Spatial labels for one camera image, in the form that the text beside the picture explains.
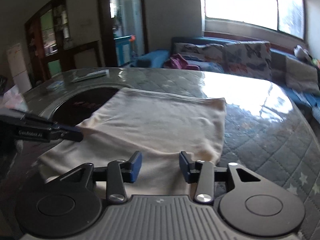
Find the beige cloth garment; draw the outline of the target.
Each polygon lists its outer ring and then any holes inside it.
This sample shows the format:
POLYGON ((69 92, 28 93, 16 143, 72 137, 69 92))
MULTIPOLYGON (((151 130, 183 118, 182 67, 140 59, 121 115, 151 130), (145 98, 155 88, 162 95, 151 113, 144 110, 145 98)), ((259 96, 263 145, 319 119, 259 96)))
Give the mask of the beige cloth garment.
POLYGON ((216 164, 222 154, 226 102, 123 88, 78 124, 81 142, 64 140, 39 158, 41 177, 50 181, 83 164, 96 167, 143 155, 128 195, 191 194, 179 168, 179 153, 216 164))

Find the pink tissue pack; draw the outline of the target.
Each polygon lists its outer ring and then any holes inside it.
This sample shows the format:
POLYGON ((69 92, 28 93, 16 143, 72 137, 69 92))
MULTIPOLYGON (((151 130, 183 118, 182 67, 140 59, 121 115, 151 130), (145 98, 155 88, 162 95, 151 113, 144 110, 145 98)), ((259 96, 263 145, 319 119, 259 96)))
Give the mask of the pink tissue pack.
POLYGON ((16 85, 14 85, 7 92, 5 92, 4 95, 1 96, 0 107, 17 109, 23 112, 28 110, 27 103, 16 85))

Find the round black table stove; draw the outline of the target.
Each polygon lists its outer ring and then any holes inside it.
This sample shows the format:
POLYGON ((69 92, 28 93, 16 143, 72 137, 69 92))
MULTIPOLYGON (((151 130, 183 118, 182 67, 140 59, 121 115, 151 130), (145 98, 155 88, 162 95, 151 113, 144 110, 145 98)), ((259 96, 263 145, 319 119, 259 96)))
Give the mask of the round black table stove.
POLYGON ((52 120, 58 124, 76 126, 88 119, 118 91, 119 88, 100 87, 71 96, 53 112, 52 120))

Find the small blue card box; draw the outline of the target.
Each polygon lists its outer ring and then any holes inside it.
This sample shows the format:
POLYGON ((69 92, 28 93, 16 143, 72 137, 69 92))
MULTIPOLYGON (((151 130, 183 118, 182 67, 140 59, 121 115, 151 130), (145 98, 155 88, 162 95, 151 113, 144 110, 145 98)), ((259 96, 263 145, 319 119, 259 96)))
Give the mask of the small blue card box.
POLYGON ((46 90, 48 91, 55 91, 59 89, 60 87, 63 87, 64 82, 63 81, 55 81, 51 83, 49 86, 46 87, 46 90))

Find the white refrigerator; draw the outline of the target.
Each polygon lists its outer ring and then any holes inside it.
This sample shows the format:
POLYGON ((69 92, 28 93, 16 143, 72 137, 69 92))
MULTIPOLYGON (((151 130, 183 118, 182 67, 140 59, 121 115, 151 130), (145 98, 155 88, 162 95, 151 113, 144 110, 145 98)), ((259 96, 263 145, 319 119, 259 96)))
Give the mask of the white refrigerator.
POLYGON ((20 43, 7 50, 7 59, 14 84, 21 93, 29 91, 31 83, 20 43))

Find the white remote control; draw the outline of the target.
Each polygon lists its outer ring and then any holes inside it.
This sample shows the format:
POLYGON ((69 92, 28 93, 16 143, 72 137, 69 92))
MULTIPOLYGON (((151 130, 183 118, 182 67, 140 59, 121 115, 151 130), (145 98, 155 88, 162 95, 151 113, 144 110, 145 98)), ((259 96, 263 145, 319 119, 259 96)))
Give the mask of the white remote control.
POLYGON ((103 76, 109 76, 109 70, 100 70, 97 72, 91 72, 88 73, 86 75, 83 76, 75 76, 72 79, 72 83, 76 83, 76 82, 82 82, 85 80, 90 80, 90 79, 95 79, 95 78, 99 78, 99 77, 103 77, 103 76))

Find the dark wooden shelf cabinet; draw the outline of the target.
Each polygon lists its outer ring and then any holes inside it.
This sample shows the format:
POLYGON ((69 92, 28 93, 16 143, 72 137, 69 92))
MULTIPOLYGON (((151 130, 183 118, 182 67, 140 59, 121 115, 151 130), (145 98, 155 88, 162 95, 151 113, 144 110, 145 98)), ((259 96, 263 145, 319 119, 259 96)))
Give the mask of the dark wooden shelf cabinet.
POLYGON ((32 87, 69 70, 102 66, 98 41, 73 44, 67 0, 49 1, 24 24, 24 29, 32 87))

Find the blue white cabinet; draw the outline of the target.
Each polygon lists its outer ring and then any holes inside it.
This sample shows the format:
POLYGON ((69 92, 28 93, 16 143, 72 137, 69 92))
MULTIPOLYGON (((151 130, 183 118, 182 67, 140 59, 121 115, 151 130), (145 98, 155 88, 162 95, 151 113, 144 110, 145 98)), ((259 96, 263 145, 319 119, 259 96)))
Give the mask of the blue white cabinet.
POLYGON ((114 38, 118 66, 130 63, 135 56, 135 35, 114 38))

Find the blue sectional sofa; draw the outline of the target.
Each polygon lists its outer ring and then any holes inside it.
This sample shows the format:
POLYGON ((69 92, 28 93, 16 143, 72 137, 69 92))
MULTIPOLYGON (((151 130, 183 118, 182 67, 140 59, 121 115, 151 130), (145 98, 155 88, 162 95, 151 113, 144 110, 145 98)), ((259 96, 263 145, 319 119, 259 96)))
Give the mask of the blue sectional sofa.
POLYGON ((307 119, 319 120, 319 68, 272 48, 268 41, 174 37, 170 50, 139 56, 138 68, 176 68, 232 74, 279 85, 307 119))

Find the grey square cushion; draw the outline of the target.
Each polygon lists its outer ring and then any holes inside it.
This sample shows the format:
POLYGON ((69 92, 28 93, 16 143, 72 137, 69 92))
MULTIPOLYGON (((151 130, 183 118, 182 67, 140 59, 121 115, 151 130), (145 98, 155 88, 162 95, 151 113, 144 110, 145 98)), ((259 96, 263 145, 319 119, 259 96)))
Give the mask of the grey square cushion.
POLYGON ((319 96, 319 71, 316 67, 291 57, 286 57, 285 82, 287 87, 298 92, 319 96))

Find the pink purple garment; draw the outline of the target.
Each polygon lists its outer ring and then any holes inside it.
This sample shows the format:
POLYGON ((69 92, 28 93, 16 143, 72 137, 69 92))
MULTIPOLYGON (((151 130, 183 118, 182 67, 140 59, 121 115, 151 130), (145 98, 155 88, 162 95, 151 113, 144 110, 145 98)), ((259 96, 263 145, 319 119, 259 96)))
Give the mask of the pink purple garment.
POLYGON ((180 54, 172 55, 164 62, 163 68, 200 71, 200 67, 189 64, 180 54))

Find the large butterfly print pillow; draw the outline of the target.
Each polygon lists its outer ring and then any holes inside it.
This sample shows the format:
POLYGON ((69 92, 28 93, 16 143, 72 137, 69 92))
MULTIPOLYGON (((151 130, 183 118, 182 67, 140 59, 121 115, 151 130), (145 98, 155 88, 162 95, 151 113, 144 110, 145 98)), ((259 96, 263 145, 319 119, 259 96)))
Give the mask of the large butterfly print pillow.
POLYGON ((268 41, 227 43, 224 45, 229 74, 272 80, 271 44, 268 41))

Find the low butterfly print pillow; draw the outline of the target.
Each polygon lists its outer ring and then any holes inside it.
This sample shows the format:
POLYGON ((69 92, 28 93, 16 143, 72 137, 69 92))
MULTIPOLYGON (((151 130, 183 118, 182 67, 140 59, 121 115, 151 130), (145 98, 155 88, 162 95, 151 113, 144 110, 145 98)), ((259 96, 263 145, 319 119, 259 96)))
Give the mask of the low butterfly print pillow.
POLYGON ((203 72, 224 73, 225 49, 220 44, 174 43, 174 54, 180 54, 189 65, 203 72))

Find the panda plush toy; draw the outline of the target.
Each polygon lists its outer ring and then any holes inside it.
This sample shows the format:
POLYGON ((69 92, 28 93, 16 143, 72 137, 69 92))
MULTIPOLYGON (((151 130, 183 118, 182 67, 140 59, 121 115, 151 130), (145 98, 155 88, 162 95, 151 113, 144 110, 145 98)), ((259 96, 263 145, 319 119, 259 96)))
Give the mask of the panda plush toy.
POLYGON ((300 45, 297 45, 296 48, 293 50, 294 55, 297 59, 301 61, 311 61, 312 58, 309 55, 309 52, 301 47, 300 45))

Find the window with frame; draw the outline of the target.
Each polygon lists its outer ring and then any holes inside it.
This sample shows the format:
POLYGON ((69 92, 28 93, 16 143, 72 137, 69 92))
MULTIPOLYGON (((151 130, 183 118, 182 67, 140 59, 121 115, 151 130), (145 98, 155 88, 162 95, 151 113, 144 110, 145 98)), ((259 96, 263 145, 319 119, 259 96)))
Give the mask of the window with frame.
POLYGON ((302 40, 304 0, 204 0, 206 18, 250 24, 302 40))

